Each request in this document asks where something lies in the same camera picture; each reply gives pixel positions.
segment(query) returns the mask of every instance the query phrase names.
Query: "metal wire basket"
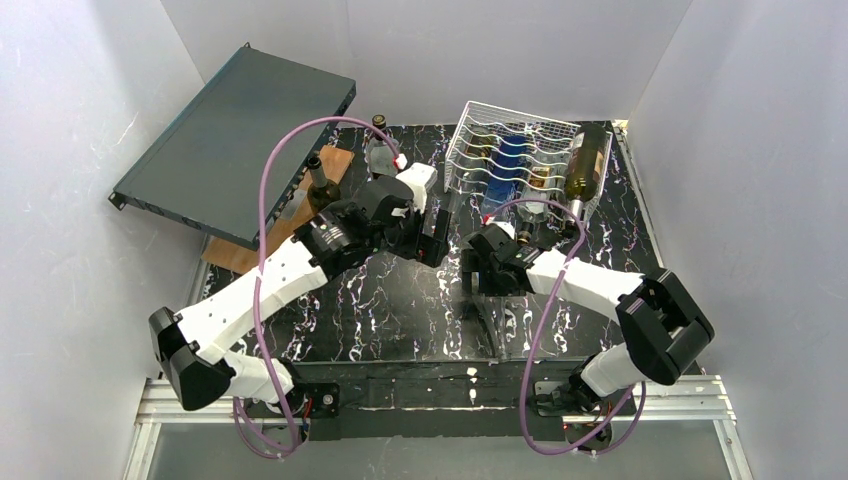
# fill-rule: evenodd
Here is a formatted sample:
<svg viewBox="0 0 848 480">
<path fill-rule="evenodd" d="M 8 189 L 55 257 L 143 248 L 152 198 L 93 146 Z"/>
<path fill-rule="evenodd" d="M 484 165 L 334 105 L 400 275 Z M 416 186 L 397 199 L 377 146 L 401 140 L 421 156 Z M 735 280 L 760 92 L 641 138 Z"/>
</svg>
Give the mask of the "metal wire basket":
<svg viewBox="0 0 848 480">
<path fill-rule="evenodd" d="M 508 179 L 521 187 L 514 190 L 513 196 L 520 195 L 521 191 L 527 192 L 529 189 L 539 192 L 558 191 L 560 189 L 558 182 L 564 180 L 568 168 L 571 139 L 578 128 L 580 125 L 574 123 L 479 102 L 466 103 L 445 155 L 444 191 L 452 192 L 450 208 L 458 209 L 469 195 L 485 196 L 490 179 L 493 177 L 500 179 L 493 174 L 495 162 L 492 160 L 491 153 L 495 151 L 498 155 L 521 157 L 520 166 L 507 169 L 518 170 L 513 178 Z M 513 145 L 506 140 L 507 138 L 523 138 L 521 145 L 523 153 L 503 152 L 504 145 Z M 603 194 L 611 147 L 612 134 L 607 132 L 603 161 L 604 174 L 600 178 L 598 193 L 586 202 L 584 221 L 588 221 L 592 216 Z M 548 175 L 549 179 L 554 180 L 553 183 L 533 181 L 539 175 L 531 169 L 538 166 L 547 166 L 553 170 Z"/>
</svg>

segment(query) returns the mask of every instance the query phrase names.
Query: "green wine bottle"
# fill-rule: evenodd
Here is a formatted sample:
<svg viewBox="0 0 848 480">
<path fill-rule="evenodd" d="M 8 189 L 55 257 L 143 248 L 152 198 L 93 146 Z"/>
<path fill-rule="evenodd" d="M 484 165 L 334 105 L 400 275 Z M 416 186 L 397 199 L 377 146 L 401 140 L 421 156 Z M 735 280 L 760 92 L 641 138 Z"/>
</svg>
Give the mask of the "green wine bottle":
<svg viewBox="0 0 848 480">
<path fill-rule="evenodd" d="M 571 141 L 571 159 L 562 187 L 564 205 L 577 218 L 583 219 L 583 207 L 595 198 L 604 175 L 604 147 L 607 132 L 595 123 L 587 123 L 577 130 Z M 563 234 L 572 236 L 577 231 L 574 220 L 567 216 Z"/>
<path fill-rule="evenodd" d="M 317 214 L 327 207 L 327 205 L 340 200 L 342 191 L 339 185 L 327 178 L 324 173 L 324 165 L 318 156 L 313 156 L 306 161 L 306 167 L 312 175 L 312 185 L 306 191 L 306 200 L 309 201 L 309 206 L 312 207 L 312 213 Z"/>
</svg>

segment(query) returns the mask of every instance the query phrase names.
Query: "bottle cap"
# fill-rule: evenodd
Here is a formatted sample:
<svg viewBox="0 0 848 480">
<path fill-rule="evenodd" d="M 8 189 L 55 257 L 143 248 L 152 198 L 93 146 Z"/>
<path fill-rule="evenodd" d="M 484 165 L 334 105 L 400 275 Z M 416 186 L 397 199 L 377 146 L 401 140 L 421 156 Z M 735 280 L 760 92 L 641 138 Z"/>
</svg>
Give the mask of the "bottle cap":
<svg viewBox="0 0 848 480">
<path fill-rule="evenodd" d="M 384 117 L 383 115 L 374 115 L 374 117 L 371 119 L 371 125 L 374 125 L 380 130 L 386 128 L 386 117 Z"/>
</svg>

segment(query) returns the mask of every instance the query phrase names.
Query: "blue bottle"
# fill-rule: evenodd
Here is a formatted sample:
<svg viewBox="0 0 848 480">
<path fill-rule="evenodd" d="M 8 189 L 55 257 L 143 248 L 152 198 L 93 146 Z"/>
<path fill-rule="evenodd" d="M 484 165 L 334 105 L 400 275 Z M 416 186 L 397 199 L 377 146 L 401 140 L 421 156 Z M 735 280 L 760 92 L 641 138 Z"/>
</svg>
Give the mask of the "blue bottle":
<svg viewBox="0 0 848 480">
<path fill-rule="evenodd" d="M 514 179 L 521 178 L 524 171 L 508 169 L 524 166 L 524 158 L 526 158 L 522 155 L 525 150 L 524 143 L 525 138 L 522 135 L 504 137 L 498 149 L 492 152 L 492 163 L 494 163 L 492 176 L 489 177 L 486 195 L 480 206 L 480 213 L 483 215 L 488 215 L 512 197 L 516 183 Z"/>
</svg>

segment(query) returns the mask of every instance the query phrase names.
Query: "bottle label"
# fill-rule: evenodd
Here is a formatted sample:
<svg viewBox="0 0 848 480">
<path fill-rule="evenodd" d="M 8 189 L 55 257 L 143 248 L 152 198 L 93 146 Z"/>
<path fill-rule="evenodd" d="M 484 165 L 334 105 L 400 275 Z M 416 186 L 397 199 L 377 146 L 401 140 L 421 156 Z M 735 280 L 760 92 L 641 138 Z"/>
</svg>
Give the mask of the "bottle label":
<svg viewBox="0 0 848 480">
<path fill-rule="evenodd" d="M 548 183 L 548 177 L 551 175 L 551 167 L 533 167 L 530 171 L 535 175 L 530 175 L 527 183 L 531 187 L 545 188 L 545 185 Z"/>
<path fill-rule="evenodd" d="M 571 139 L 571 148 L 580 148 L 583 145 L 583 132 L 578 133 Z"/>
<path fill-rule="evenodd" d="M 598 158 L 595 160 L 595 182 L 601 181 L 601 175 L 603 174 L 604 169 L 604 154 L 602 152 L 598 152 Z"/>
</svg>

